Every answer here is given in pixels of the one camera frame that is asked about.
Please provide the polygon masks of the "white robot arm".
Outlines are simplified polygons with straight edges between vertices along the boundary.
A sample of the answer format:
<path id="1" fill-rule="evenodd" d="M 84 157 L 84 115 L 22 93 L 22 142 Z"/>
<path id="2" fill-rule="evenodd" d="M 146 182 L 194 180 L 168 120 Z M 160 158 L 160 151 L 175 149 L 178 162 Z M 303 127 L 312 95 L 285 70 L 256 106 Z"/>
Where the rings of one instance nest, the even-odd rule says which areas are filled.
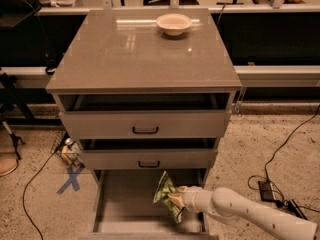
<path id="1" fill-rule="evenodd" d="M 317 223 L 253 202 L 229 188 L 209 191 L 197 186 L 183 186 L 168 196 L 178 207 L 194 213 L 202 212 L 226 224 L 243 218 L 278 240 L 319 240 Z"/>

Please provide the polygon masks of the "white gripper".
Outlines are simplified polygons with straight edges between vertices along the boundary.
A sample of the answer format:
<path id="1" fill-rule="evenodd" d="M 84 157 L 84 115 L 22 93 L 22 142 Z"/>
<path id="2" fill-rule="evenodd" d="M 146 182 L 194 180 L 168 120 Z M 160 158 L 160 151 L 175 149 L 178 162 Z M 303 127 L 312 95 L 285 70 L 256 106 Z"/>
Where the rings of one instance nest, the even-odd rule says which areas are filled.
<path id="1" fill-rule="evenodd" d="M 211 213 L 214 210 L 212 192 L 197 186 L 178 186 L 177 192 L 169 193 L 169 200 L 179 208 L 186 207 L 194 213 Z"/>

